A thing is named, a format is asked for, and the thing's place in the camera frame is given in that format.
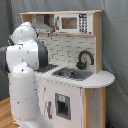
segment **white cabinet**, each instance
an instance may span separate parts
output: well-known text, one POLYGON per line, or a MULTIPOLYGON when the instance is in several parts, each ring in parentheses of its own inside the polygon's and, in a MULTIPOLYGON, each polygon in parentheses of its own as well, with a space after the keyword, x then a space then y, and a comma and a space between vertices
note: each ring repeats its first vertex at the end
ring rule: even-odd
POLYGON ((42 115, 45 115, 45 79, 42 79, 40 76, 36 75, 36 80, 38 84, 38 97, 39 97, 39 106, 42 115))
POLYGON ((47 116, 51 118, 54 128, 82 128, 80 88, 46 81, 46 100, 47 116))

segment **play kitchen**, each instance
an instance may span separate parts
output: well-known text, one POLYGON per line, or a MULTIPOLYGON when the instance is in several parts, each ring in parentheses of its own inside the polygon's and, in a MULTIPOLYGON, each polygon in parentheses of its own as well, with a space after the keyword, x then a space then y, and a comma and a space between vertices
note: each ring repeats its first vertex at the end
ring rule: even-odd
POLYGON ((54 128, 105 128, 105 87, 115 78, 102 70, 102 13, 21 14, 50 51, 50 65, 36 78, 41 113, 54 128))

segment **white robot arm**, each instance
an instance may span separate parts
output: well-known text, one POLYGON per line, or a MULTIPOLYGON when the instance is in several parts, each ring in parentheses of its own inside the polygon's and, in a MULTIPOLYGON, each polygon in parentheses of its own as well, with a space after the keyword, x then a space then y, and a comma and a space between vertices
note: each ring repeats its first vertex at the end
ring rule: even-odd
POLYGON ((34 70, 46 67, 48 50, 37 40, 31 23, 20 25, 10 36, 13 46, 0 49, 0 68, 10 72, 10 103, 14 118, 23 124, 19 128, 53 128, 39 108, 38 87, 34 70))

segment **countertop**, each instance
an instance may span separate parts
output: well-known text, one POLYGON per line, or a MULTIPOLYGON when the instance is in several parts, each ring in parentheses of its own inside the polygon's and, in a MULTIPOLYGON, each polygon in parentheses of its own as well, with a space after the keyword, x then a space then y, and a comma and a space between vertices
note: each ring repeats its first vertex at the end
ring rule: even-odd
POLYGON ((35 74, 37 77, 41 77, 43 79, 57 81, 82 88, 102 88, 111 85, 115 80, 114 75, 107 71, 100 71, 98 74, 93 74, 83 81, 76 81, 51 75, 53 72, 61 68, 63 67, 59 66, 46 73, 35 72, 35 74))

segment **floor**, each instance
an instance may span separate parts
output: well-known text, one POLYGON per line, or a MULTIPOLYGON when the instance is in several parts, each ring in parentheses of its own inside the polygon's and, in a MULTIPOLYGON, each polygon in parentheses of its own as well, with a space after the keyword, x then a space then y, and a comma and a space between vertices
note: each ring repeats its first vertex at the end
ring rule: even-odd
POLYGON ((0 102, 0 128, 18 128, 13 123, 9 98, 0 102))

